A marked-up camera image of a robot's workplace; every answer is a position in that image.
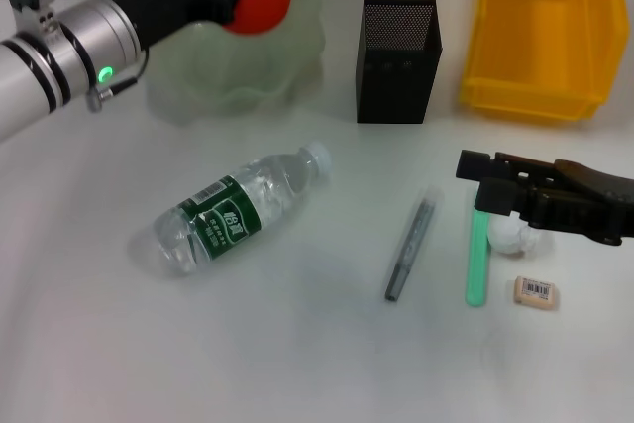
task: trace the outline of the water bottle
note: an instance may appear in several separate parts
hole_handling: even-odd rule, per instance
[[[171,267],[194,272],[279,220],[331,168],[317,142],[255,160],[158,217],[160,248]]]

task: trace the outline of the table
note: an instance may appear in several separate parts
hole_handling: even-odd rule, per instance
[[[454,175],[470,149],[634,177],[632,42],[594,120],[491,121],[457,102],[472,0],[438,5],[445,50],[423,126],[355,123],[362,0],[324,0],[321,76],[290,104],[178,122],[141,85],[99,115],[76,101],[3,144],[0,421],[631,421],[634,240],[551,234],[534,256],[493,254],[487,304],[471,309],[476,185]],[[190,278],[152,267],[159,213],[313,139],[332,152],[333,180],[290,224]],[[442,208],[388,304],[407,216],[432,184]],[[555,282],[560,310],[514,305],[520,274]]]

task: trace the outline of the pen holder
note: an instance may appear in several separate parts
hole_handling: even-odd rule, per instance
[[[436,0],[364,0],[357,122],[422,124],[442,51]]]

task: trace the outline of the green led light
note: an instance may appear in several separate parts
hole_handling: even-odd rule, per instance
[[[113,74],[115,74],[115,70],[112,69],[110,66],[106,66],[101,71],[99,71],[99,82],[105,83],[110,78],[112,78]]]

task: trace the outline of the green bottle label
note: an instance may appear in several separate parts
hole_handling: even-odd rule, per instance
[[[193,223],[212,260],[262,228],[253,203],[229,175],[178,207]]]

